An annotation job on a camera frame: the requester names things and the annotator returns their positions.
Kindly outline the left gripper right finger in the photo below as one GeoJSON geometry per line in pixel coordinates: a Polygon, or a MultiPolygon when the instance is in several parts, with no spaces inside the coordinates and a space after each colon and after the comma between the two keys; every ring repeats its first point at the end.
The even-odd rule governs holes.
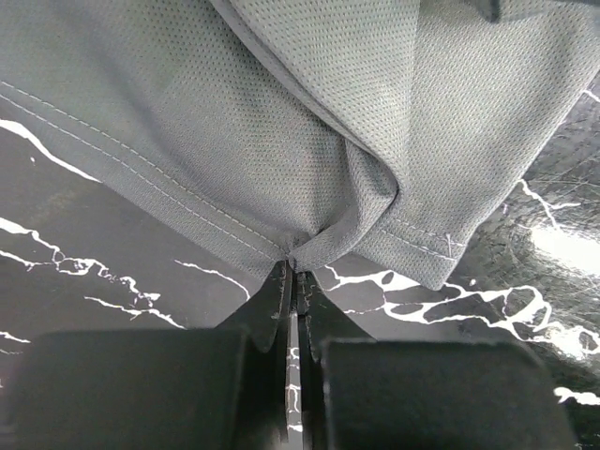
{"type": "Polygon", "coordinates": [[[325,449],[322,345],[331,339],[371,340],[372,336],[327,297],[311,272],[296,277],[295,311],[299,333],[303,447],[325,449]]]}

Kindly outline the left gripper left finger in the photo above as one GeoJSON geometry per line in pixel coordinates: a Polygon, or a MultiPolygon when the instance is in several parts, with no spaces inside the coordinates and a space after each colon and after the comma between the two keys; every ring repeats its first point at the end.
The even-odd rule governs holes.
{"type": "Polygon", "coordinates": [[[293,270],[277,262],[261,288],[217,326],[247,338],[233,449],[280,449],[289,442],[288,350],[293,270]]]}

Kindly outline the grey t-shirt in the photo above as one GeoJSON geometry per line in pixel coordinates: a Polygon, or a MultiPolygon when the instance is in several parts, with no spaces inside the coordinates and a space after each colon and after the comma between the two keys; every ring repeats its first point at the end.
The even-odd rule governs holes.
{"type": "Polygon", "coordinates": [[[5,1],[1,103],[261,277],[432,290],[599,69],[594,1],[5,1]]]}

